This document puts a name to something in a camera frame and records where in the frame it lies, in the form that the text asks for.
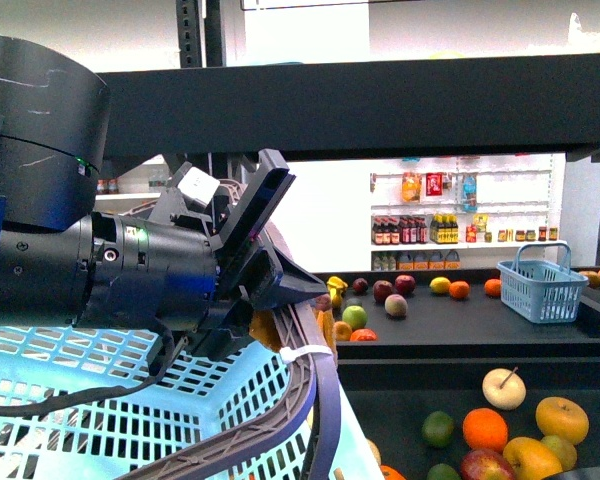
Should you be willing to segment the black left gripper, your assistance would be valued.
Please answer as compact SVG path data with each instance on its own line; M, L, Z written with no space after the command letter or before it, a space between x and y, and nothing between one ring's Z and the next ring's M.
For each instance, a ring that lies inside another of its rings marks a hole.
M277 150L259 165L237 200L228 186L184 162L149 217L154 357L187 349L224 358L250 342L254 314L325 293L295 264L268 221L294 181Z

